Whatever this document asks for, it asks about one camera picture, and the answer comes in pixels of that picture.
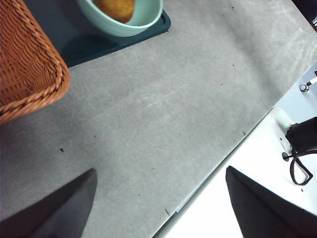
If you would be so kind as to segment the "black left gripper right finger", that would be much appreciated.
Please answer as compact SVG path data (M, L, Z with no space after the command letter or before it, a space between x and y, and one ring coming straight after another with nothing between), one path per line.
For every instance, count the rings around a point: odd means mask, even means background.
M225 175L231 205L245 238L315 238L317 217L232 166Z

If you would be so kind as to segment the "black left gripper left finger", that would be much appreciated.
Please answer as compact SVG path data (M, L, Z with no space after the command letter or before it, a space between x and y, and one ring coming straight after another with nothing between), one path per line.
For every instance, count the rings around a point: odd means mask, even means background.
M0 222L2 238L80 238L92 210L97 171L91 168Z

